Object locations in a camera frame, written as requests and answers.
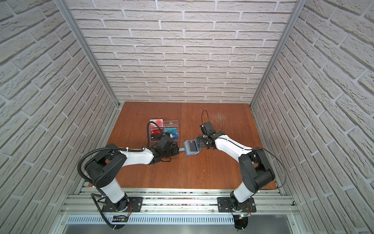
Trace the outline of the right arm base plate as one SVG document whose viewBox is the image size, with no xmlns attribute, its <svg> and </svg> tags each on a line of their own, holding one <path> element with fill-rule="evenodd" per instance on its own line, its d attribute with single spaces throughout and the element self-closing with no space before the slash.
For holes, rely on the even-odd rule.
<svg viewBox="0 0 374 234">
<path fill-rule="evenodd" d="M 254 198 L 249 198 L 245 202 L 238 203 L 234 198 L 218 197 L 218 211 L 220 213 L 255 213 L 257 211 Z"/>
</svg>

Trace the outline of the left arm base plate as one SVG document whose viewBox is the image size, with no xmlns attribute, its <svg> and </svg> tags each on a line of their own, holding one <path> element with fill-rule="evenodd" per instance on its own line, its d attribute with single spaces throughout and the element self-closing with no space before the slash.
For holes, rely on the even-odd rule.
<svg viewBox="0 0 374 234">
<path fill-rule="evenodd" d="M 142 197 L 127 197 L 122 198 L 118 203 L 112 203 L 109 198 L 105 198 L 102 208 L 103 212 L 125 212 L 139 213 L 142 208 Z"/>
</svg>

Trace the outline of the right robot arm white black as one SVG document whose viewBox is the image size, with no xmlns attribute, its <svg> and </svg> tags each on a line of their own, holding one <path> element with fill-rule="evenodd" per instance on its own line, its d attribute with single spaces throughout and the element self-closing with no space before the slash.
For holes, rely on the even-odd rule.
<svg viewBox="0 0 374 234">
<path fill-rule="evenodd" d="M 240 166 L 242 183 L 230 193 L 230 203 L 234 209 L 246 204 L 259 190 L 267 186 L 276 176 L 262 148 L 244 146 L 223 132 L 213 129 L 210 122 L 200 126 L 202 136 L 199 146 L 220 150 L 235 159 Z"/>
</svg>

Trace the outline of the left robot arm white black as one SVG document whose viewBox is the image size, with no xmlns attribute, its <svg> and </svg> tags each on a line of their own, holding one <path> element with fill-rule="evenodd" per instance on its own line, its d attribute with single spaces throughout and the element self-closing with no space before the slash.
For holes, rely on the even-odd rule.
<svg viewBox="0 0 374 234">
<path fill-rule="evenodd" d="M 124 205 L 127 203 L 127 195 L 122 190 L 116 176 L 121 168 L 130 165 L 152 165 L 165 162 L 167 158 L 179 154 L 177 143 L 169 136 L 164 136 L 153 146 L 141 149 L 119 148 L 115 144 L 109 144 L 104 148 L 87 153 L 80 161 L 80 169 L 83 161 L 92 156 L 84 165 L 85 180 L 90 182 L 102 196 L 109 199 L 112 204 Z"/>
</svg>

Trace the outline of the blue leather card holder wallet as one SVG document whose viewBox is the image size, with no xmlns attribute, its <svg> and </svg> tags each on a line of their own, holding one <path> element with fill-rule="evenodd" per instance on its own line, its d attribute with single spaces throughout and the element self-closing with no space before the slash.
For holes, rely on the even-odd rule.
<svg viewBox="0 0 374 234">
<path fill-rule="evenodd" d="M 201 152 L 201 148 L 198 147 L 196 140 L 186 140 L 179 152 L 184 152 L 186 156 L 194 156 Z"/>
</svg>

